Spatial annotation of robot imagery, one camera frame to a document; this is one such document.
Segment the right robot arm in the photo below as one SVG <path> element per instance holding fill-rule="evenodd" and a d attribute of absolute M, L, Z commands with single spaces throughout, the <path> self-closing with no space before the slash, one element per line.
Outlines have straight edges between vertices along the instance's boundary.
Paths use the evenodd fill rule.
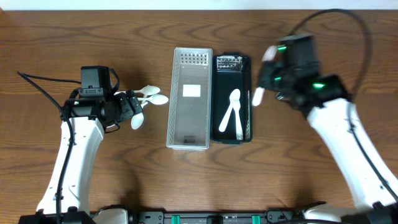
<path fill-rule="evenodd" d="M 315 62 L 294 68 L 265 61 L 259 88 L 276 92 L 304 114 L 343 174 L 355 206 L 345 210 L 321 203 L 289 223 L 397 223 L 397 178 L 370 140 L 338 75 L 321 76 Z"/>

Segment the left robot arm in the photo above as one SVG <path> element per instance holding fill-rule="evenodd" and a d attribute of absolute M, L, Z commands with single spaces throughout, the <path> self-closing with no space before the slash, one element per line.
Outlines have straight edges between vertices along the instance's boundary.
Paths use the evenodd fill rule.
<path fill-rule="evenodd" d="M 71 96 L 63 110 L 68 116 L 61 125 L 62 140 L 52 178 L 37 211 L 23 215 L 20 223 L 94 223 L 90 217 L 89 191 L 96 153 L 108 124 L 102 111 L 114 112 L 111 125 L 141 113 L 142 107 L 132 90 L 108 97 Z"/>

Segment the white fork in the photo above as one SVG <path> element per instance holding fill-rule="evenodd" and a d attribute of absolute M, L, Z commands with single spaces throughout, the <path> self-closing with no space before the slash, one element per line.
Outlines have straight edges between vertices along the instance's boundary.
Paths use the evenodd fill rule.
<path fill-rule="evenodd" d="M 268 47 L 268 49 L 265 51 L 263 57 L 262 57 L 262 62 L 270 62 L 275 59 L 277 53 L 277 46 L 272 45 Z M 262 101 L 262 97 L 264 96 L 265 89 L 263 87 L 257 87 L 254 96 L 252 98 L 252 105 L 253 106 L 259 106 Z"/>
<path fill-rule="evenodd" d="M 238 89 L 235 89 L 234 95 L 233 95 L 233 100 L 232 100 L 232 106 L 233 106 L 233 110 L 235 113 L 236 139 L 243 140 L 243 129 L 242 129 L 241 119 L 240 119 L 240 114 L 239 114 L 241 104 L 240 104 L 239 99 L 240 99 L 240 92 L 238 91 Z"/>

